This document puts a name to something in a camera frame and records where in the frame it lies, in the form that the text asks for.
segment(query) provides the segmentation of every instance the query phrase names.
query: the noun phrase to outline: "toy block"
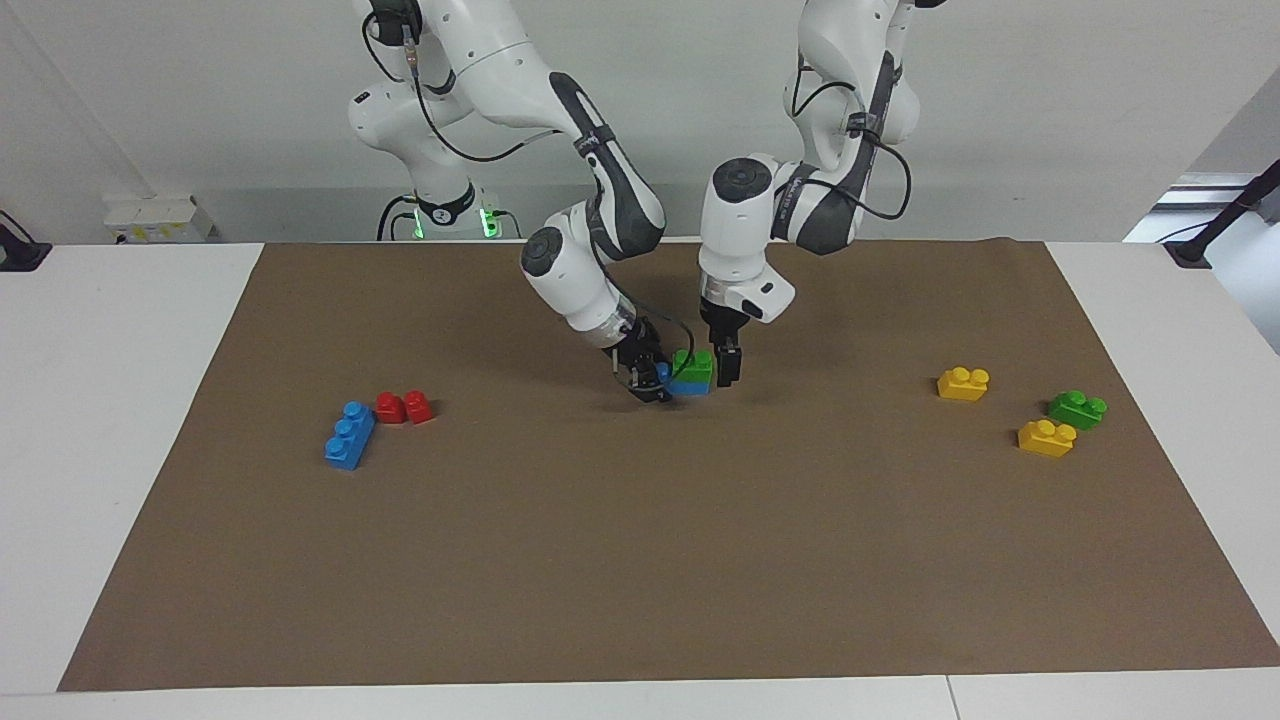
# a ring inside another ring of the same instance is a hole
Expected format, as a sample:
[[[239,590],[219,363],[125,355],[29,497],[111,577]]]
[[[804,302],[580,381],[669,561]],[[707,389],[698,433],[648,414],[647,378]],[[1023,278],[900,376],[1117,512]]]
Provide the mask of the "toy block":
[[[415,425],[421,425],[435,416],[431,413],[431,405],[426,401],[426,395],[420,389],[404,395],[404,410]]]
[[[977,402],[987,395],[989,382],[991,374],[987,370],[970,372],[968,368],[952,368],[938,378],[938,396]]]
[[[677,397],[678,396],[690,397],[690,396],[701,396],[712,393],[712,383],[709,379],[705,383],[690,383],[690,382],[671,379],[671,365],[666,363],[658,363],[658,382],[667,386],[667,392]]]
[[[1048,404],[1048,416],[1078,430],[1092,430],[1107,414],[1107,404],[1101,397],[1092,400],[1078,389],[1064,392]]]
[[[355,470],[374,434],[374,411],[358,402],[348,402],[334,434],[324,446],[324,459],[338,470]]]
[[[399,425],[408,420],[404,401],[392,392],[384,392],[378,396],[378,407],[374,410],[374,414],[378,415],[378,421],[384,425]]]
[[[667,384],[667,391],[676,397],[698,397],[710,395],[712,383],[686,383],[682,380],[672,380]]]
[[[1027,423],[1018,430],[1018,447],[1050,457],[1061,457],[1075,448],[1079,437],[1071,425],[1055,425],[1052,420]]]
[[[671,366],[673,370],[680,370],[681,365],[689,357],[687,350],[677,350],[676,355],[671,359]],[[716,374],[716,356],[710,350],[699,350],[694,354],[694,361],[685,368],[684,373],[676,375],[676,382],[681,383],[708,383],[710,384],[712,377]]]

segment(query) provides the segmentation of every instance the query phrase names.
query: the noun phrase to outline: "white wall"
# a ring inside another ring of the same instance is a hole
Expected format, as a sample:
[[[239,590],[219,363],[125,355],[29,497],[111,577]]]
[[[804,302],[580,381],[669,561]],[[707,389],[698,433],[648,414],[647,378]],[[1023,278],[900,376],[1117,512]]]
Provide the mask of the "white wall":
[[[404,190],[397,161],[346,124],[347,100],[378,78],[348,0],[3,4],[146,181],[195,193],[228,240],[367,237]],[[512,4],[662,186],[675,234],[696,232],[723,159],[799,152],[781,110],[799,0]],[[0,23],[0,202],[51,240],[96,240],[99,197],[119,183],[14,61],[13,32]],[[1116,240],[1271,76],[1280,3],[956,0],[913,32],[916,202],[865,234]],[[477,119],[451,129],[481,150],[520,136]],[[896,170],[882,172],[873,200],[892,205]],[[520,205],[526,232],[590,182],[564,138],[476,174]]]
[[[1280,70],[1192,165],[1198,173],[1258,174],[1280,159]]]
[[[1153,213],[1143,218],[1125,242],[1155,242],[1176,229],[1211,220],[1217,213]],[[1192,240],[1199,231],[1174,240]],[[1213,273],[1244,306],[1258,331],[1280,352],[1280,225],[1267,225],[1257,213],[1245,213],[1210,246]]]

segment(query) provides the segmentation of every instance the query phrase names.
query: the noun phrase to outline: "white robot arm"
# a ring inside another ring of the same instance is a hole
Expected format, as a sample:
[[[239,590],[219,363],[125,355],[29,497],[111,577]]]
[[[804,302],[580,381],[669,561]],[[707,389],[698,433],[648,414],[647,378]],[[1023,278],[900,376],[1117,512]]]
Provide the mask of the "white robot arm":
[[[460,159],[497,160],[520,147],[476,158],[449,143],[442,128],[475,110],[497,124],[573,138],[596,193],[552,215],[529,238],[524,274],[575,331],[627,370],[636,397],[671,400],[658,378],[658,363],[667,361],[658,333],[604,269],[653,251],[666,217],[586,92],[547,65],[508,0],[357,0],[357,8],[369,13],[365,27],[376,29],[379,44],[403,51],[394,58],[399,77],[388,69],[387,81],[352,102],[352,126],[366,143],[404,161],[425,214],[444,210],[433,222],[474,201]]]
[[[945,1],[806,0],[799,65],[786,92],[804,161],[737,158],[721,165],[707,188],[701,315],[721,387],[740,379],[739,331],[751,319],[772,323],[795,300],[795,287],[765,259],[771,238],[829,255],[854,241],[865,213],[897,219],[906,210],[910,195],[895,214],[869,209],[867,186],[882,150],[910,173],[891,147],[906,140],[920,114],[902,77],[902,47],[915,9]]]

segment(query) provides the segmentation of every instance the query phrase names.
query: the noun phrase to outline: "blue lego brick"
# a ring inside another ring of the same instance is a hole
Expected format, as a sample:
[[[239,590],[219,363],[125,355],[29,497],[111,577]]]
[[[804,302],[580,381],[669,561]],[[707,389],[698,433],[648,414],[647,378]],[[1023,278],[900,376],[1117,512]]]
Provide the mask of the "blue lego brick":
[[[671,391],[671,395],[676,396],[691,397],[691,396],[712,393],[710,380],[705,383],[687,383],[682,380],[672,380],[671,365],[666,363],[658,363],[658,382],[666,384],[667,389]]]
[[[686,383],[686,382],[681,382],[681,380],[675,380],[673,383],[671,383],[671,384],[667,386],[667,389],[671,391],[671,395],[675,395],[677,397],[690,397],[690,396],[710,395],[712,393],[712,383],[709,383],[709,382],[707,382],[707,383]]]
[[[334,436],[324,446],[324,459],[338,470],[355,470],[365,454],[369,437],[374,434],[374,411],[358,402],[348,402],[342,420],[334,425]]]

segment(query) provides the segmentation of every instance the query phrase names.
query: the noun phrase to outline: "table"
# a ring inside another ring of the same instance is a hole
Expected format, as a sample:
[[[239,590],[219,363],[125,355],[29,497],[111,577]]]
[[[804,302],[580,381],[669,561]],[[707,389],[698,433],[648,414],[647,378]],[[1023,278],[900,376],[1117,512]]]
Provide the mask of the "table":
[[[1276,634],[1280,357],[1211,274],[1158,247],[1050,249]],[[63,247],[0,283],[0,366],[15,369],[0,386],[0,715],[1261,719],[1280,706],[1280,669],[51,696],[260,251]],[[1139,323],[1135,304],[1165,313]]]

